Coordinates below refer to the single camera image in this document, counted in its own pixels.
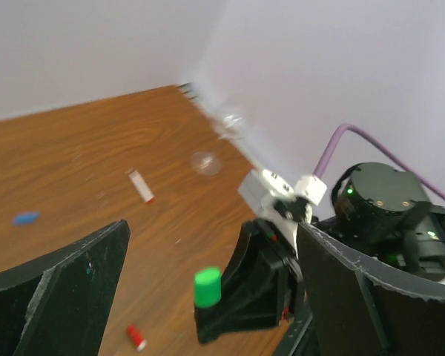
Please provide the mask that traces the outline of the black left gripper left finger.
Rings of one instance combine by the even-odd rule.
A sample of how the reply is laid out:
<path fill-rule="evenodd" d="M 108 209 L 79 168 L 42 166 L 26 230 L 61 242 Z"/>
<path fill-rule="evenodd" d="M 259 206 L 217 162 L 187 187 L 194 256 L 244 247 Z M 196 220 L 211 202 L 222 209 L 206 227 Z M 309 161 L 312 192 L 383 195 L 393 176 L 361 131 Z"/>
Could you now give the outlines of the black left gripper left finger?
<path fill-rule="evenodd" d="M 120 220 L 0 272 L 0 355 L 97 355 L 129 240 Z"/>

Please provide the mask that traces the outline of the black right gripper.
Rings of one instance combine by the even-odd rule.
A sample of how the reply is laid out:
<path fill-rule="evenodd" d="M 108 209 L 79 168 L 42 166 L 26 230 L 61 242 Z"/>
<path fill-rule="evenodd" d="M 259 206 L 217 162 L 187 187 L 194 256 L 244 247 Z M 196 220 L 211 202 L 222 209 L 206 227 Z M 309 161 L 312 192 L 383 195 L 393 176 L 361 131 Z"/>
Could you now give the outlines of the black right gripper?
<path fill-rule="evenodd" d="M 228 265 L 218 269 L 223 334 L 270 329 L 302 318 L 306 289 L 300 264 L 274 223 L 244 222 Z"/>

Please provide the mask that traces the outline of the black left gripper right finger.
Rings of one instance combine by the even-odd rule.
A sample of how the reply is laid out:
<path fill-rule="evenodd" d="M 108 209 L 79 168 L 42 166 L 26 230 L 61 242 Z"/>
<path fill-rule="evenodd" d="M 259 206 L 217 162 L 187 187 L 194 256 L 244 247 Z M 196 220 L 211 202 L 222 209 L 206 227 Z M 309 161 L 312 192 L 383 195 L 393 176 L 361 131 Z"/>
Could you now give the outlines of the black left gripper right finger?
<path fill-rule="evenodd" d="M 445 355 L 445 285 L 305 223 L 297 250 L 322 355 Z"/>

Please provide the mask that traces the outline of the green highlighter cap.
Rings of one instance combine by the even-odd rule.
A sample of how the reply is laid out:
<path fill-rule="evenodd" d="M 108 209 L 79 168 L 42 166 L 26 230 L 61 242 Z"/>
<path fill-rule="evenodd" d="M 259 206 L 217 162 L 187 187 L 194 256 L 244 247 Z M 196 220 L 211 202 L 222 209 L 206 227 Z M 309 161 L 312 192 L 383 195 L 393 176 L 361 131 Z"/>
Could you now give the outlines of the green highlighter cap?
<path fill-rule="evenodd" d="M 222 297 L 221 271 L 207 267 L 194 275 L 194 305 L 205 309 L 216 305 Z"/>

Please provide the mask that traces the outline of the black green highlighter pen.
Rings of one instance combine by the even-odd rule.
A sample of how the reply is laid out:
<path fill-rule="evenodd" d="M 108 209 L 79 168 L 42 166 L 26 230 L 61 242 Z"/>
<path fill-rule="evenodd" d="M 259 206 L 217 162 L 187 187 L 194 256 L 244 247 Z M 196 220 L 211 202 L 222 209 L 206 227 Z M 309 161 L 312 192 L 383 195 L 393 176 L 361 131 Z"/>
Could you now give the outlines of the black green highlighter pen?
<path fill-rule="evenodd" d="M 200 345 L 212 343 L 223 334 L 225 319 L 222 311 L 220 303 L 209 307 L 194 305 L 194 321 Z"/>

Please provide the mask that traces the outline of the blue pen cap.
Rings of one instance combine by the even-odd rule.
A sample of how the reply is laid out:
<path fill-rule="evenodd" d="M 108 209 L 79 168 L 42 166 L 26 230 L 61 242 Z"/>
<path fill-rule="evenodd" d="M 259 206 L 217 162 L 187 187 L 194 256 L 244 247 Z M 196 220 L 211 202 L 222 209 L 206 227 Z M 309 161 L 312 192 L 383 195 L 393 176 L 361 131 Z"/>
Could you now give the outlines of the blue pen cap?
<path fill-rule="evenodd" d="M 39 216 L 40 213 L 38 211 L 17 214 L 13 218 L 13 225 L 18 226 L 34 223 L 39 218 Z"/>

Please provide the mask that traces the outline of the white red pen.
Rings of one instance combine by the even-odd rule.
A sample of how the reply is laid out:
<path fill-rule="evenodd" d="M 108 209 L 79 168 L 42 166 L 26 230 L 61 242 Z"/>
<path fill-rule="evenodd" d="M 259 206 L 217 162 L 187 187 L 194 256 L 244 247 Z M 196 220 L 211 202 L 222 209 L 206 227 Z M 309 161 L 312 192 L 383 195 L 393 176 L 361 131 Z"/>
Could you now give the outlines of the white red pen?
<path fill-rule="evenodd" d="M 153 202 L 154 194 L 152 190 L 148 187 L 142 175 L 138 171 L 134 170 L 130 172 L 128 176 L 133 186 L 135 187 L 136 191 L 141 196 L 142 200 L 147 204 Z"/>

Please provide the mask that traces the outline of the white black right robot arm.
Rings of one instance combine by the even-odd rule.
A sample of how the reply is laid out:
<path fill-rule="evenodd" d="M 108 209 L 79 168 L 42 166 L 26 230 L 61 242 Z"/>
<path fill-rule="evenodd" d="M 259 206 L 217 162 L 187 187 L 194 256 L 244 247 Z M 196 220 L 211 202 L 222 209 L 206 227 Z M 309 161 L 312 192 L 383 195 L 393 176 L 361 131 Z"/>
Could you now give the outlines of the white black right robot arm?
<path fill-rule="evenodd" d="M 329 195 L 253 170 L 239 188 L 255 213 L 224 270 L 194 276 L 197 339 L 289 329 L 276 355 L 445 355 L 445 208 L 411 172 L 350 167 Z"/>

